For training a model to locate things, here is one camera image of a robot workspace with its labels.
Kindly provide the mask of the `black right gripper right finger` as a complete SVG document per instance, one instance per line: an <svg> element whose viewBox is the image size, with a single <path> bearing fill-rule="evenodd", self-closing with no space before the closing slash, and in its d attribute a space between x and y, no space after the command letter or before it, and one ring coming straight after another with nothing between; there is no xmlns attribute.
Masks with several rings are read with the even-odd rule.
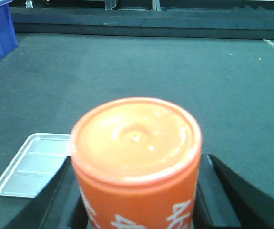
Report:
<svg viewBox="0 0 274 229"><path fill-rule="evenodd" d="M196 229L274 229L274 199L216 156L202 155L193 226Z"/></svg>

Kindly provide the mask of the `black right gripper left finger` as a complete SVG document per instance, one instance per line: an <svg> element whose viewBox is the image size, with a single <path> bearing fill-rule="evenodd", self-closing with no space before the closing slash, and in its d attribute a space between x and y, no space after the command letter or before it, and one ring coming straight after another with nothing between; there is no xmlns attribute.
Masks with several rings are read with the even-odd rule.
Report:
<svg viewBox="0 0 274 229"><path fill-rule="evenodd" d="M83 205L71 158L64 163L6 229L87 229L89 219Z"/></svg>

